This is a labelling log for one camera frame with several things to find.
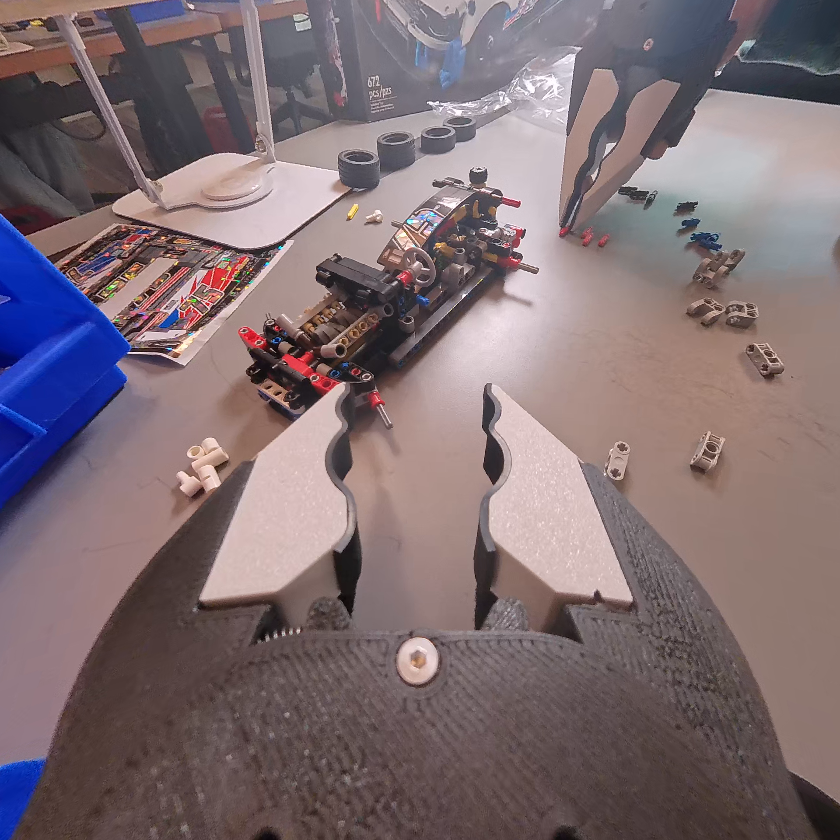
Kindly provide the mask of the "black toy set box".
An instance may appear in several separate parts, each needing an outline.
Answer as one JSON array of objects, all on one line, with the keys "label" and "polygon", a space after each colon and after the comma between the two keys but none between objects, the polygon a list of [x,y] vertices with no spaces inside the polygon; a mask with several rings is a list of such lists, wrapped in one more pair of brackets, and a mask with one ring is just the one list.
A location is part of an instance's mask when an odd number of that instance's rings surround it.
[{"label": "black toy set box", "polygon": [[308,2],[335,116],[376,122],[504,88],[532,59],[562,55],[601,2]]}]

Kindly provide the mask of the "clear plastic bag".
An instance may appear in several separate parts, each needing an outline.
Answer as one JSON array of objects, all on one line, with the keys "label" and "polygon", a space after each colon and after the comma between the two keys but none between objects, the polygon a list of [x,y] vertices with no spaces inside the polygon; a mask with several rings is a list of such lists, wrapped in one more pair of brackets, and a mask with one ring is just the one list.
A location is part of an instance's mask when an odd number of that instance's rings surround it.
[{"label": "clear plastic bag", "polygon": [[565,135],[579,50],[566,47],[537,56],[506,86],[481,98],[456,101],[452,94],[445,93],[427,105],[442,119],[471,118],[478,127],[510,114],[540,129]]}]

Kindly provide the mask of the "wooden background desk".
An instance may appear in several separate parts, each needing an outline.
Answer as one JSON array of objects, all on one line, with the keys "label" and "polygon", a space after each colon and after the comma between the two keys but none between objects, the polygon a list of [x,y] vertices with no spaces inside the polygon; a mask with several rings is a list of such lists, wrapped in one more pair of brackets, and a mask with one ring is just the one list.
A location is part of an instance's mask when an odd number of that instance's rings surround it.
[{"label": "wooden background desk", "polygon": [[[305,1],[269,2],[257,6],[262,22],[306,14]],[[140,25],[147,46],[192,42],[204,36],[216,36],[242,25],[238,5],[234,3],[194,3],[194,9],[182,16],[166,17]],[[106,58],[124,52],[117,34],[110,27],[94,28],[83,35],[90,58]],[[67,43],[59,36],[42,40],[32,49],[5,54],[1,58],[1,78],[48,70],[73,63]]]}]

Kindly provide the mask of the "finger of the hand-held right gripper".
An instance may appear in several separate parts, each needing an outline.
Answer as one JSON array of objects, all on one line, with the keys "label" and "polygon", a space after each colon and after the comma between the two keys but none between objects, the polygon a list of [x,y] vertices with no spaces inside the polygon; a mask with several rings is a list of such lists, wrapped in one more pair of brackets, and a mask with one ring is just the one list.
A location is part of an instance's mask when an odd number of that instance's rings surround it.
[{"label": "finger of the hand-held right gripper", "polygon": [[606,148],[606,125],[618,95],[612,70],[594,69],[565,142],[560,227],[572,228]]},{"label": "finger of the hand-held right gripper", "polygon": [[583,194],[574,225],[587,223],[644,162],[642,149],[679,89],[672,80],[657,80],[630,102],[621,138],[601,163],[591,188]]}]

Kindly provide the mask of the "white book stand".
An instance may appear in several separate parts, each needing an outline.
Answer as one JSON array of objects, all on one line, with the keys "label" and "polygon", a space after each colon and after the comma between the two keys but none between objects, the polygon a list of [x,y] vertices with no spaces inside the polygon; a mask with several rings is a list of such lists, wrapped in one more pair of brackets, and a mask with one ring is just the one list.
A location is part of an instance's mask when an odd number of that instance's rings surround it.
[{"label": "white book stand", "polygon": [[239,3],[255,97],[254,154],[210,154],[157,181],[137,158],[89,60],[74,24],[82,7],[63,3],[50,12],[96,102],[108,131],[139,187],[119,199],[115,214],[233,249],[258,250],[285,241],[335,204],[348,188],[336,171],[277,158],[266,64],[256,2]]}]

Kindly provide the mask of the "holographic sticker sheet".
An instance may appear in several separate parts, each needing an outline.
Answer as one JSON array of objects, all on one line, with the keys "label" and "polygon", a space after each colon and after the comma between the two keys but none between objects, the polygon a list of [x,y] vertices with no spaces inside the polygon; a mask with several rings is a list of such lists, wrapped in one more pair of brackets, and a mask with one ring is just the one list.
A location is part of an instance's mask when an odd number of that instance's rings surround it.
[{"label": "holographic sticker sheet", "polygon": [[112,224],[56,266],[125,338],[130,355],[186,365],[292,245],[243,250]]}]

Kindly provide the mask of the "blue plastic bin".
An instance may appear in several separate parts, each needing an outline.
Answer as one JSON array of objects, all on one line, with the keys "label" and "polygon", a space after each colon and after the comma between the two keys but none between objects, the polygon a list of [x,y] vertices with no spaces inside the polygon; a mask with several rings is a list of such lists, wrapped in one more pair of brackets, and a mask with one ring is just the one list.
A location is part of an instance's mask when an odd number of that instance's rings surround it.
[{"label": "blue plastic bin", "polygon": [[130,347],[5,218],[1,293],[3,506],[124,387]]}]

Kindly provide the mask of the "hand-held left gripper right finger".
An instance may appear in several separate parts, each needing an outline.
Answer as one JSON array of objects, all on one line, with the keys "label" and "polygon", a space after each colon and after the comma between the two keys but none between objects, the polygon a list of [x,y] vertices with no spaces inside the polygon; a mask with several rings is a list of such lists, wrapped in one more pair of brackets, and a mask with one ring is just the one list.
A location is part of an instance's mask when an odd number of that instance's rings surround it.
[{"label": "hand-held left gripper right finger", "polygon": [[634,596],[578,456],[498,385],[482,394],[490,487],[476,534],[476,627],[519,602],[529,629],[569,635],[565,611],[628,613]]}]

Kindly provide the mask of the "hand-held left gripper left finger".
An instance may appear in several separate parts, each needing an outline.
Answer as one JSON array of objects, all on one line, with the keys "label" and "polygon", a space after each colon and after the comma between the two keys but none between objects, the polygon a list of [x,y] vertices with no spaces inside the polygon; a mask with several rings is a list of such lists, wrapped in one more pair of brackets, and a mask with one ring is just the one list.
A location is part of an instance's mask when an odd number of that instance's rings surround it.
[{"label": "hand-held left gripper left finger", "polygon": [[255,457],[199,596],[205,608],[273,605],[301,626],[313,602],[351,615],[360,578],[353,464],[354,394],[337,385]]}]

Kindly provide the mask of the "black office chair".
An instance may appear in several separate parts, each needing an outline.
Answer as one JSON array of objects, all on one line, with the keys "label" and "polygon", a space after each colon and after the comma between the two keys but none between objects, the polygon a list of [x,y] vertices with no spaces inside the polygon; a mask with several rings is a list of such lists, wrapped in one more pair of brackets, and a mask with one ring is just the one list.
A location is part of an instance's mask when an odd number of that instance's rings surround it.
[{"label": "black office chair", "polygon": [[282,91],[284,97],[271,111],[277,140],[298,136],[333,121],[317,64],[307,59],[272,59],[266,74],[269,89]]}]

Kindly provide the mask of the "toy brick car chassis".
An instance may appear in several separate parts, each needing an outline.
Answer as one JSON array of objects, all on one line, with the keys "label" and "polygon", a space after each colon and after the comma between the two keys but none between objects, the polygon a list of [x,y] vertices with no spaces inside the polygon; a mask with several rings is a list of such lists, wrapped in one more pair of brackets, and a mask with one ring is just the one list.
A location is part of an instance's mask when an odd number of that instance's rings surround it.
[{"label": "toy brick car chassis", "polygon": [[476,167],[463,182],[433,181],[436,192],[401,222],[372,267],[334,254],[316,267],[325,295],[302,314],[266,317],[238,331],[259,397],[290,420],[340,385],[357,407],[391,418],[377,384],[443,331],[487,284],[513,270],[538,274],[519,250],[526,229],[502,224],[500,207],[521,202],[487,184]]}]

